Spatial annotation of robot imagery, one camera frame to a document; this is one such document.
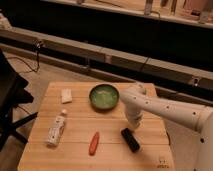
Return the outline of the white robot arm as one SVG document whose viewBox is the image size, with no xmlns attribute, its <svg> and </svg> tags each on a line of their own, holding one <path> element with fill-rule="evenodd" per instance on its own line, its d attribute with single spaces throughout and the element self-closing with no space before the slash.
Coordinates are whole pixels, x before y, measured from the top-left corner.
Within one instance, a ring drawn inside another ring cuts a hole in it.
<svg viewBox="0 0 213 171">
<path fill-rule="evenodd" d="M 194 171 L 213 171 L 213 107 L 148 96 L 140 83 L 122 90 L 120 99 L 133 129 L 140 126 L 141 112 L 147 111 L 198 132 L 200 142 Z"/>
</svg>

